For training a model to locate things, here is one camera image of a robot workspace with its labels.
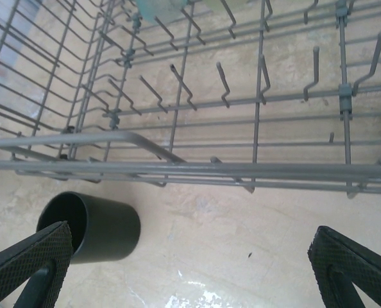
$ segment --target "dishwasher rack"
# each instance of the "dishwasher rack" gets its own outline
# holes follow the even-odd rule
[[[237,13],[231,11],[226,0],[218,0],[224,13],[219,25],[209,29],[203,29],[201,23],[212,12],[197,0],[189,1],[171,24],[164,24],[157,17],[154,24],[145,24],[134,1],[35,2],[38,14],[33,19],[21,9],[22,1],[15,0],[9,16],[0,18],[0,150],[3,150],[0,169],[14,170],[20,175],[94,183],[118,180],[159,187],[167,183],[232,185],[251,193],[256,187],[311,189],[347,192],[350,198],[357,193],[381,194],[381,157],[368,164],[351,162],[353,147],[375,148],[381,146],[381,140],[355,141],[350,133],[350,123],[355,119],[381,119],[381,111],[356,112],[352,103],[361,94],[381,92],[381,82],[366,83],[375,75],[378,64],[381,65],[381,30],[375,35],[345,38],[348,24],[381,18],[381,0],[338,0],[323,4],[314,0],[303,10],[279,14],[273,11],[271,0],[259,0],[251,4],[252,10],[258,8],[256,18],[243,22],[237,21]],[[29,25],[29,31],[18,27],[24,23]],[[319,83],[319,58],[323,52],[320,46],[314,46],[308,52],[313,77],[304,81],[296,92],[269,94],[277,80],[271,80],[264,42],[327,28],[336,28],[339,34],[338,88],[313,89],[322,83],[322,78]],[[146,33],[156,31],[154,42],[145,40]],[[233,98],[228,65],[214,62],[216,67],[208,69],[217,71],[222,94],[212,100],[195,100],[195,89],[185,77],[189,58],[248,44],[258,50],[255,93],[247,98]],[[349,62],[346,48],[355,44],[374,44],[373,56]],[[6,63],[3,55],[13,57],[14,63]],[[170,96],[169,91],[157,90],[156,83],[161,82],[157,76],[130,75],[136,67],[150,67],[163,61],[171,62],[167,67],[171,74],[171,79],[166,79],[167,85],[178,87],[173,98],[164,97],[164,94]],[[348,69],[352,67],[369,67],[369,71],[350,83]],[[207,68],[201,65],[201,73],[203,69]],[[146,93],[148,101],[131,98],[126,82],[132,79],[137,80],[137,87],[142,87],[138,91]],[[273,103],[300,105],[317,98],[337,98],[337,112],[261,117],[261,111]],[[188,112],[232,115],[250,107],[250,118],[238,119],[235,115],[222,120],[201,116],[192,123],[183,120]],[[149,124],[147,116],[165,117],[165,122]],[[259,128],[269,123],[326,119],[343,128],[343,141],[338,141],[334,132],[323,141],[263,143],[259,140]],[[226,139],[177,142],[179,129],[196,129],[204,135],[245,124],[251,128],[249,142],[232,143]],[[154,141],[153,136],[160,139],[161,131],[168,132],[163,141]],[[258,159],[261,149],[270,147],[310,152],[313,147],[341,148],[344,156],[338,158],[342,162],[334,163]],[[229,149],[236,157],[242,149],[248,151],[249,161],[227,161],[215,155]],[[210,160],[189,159],[186,154],[190,152],[206,153]],[[133,158],[123,159],[124,153],[133,153]]]

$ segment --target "black cup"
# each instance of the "black cup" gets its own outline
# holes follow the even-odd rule
[[[139,240],[136,211],[112,200],[63,192],[42,211],[37,231],[57,221],[67,221],[71,229],[71,264],[120,260],[135,249]]]

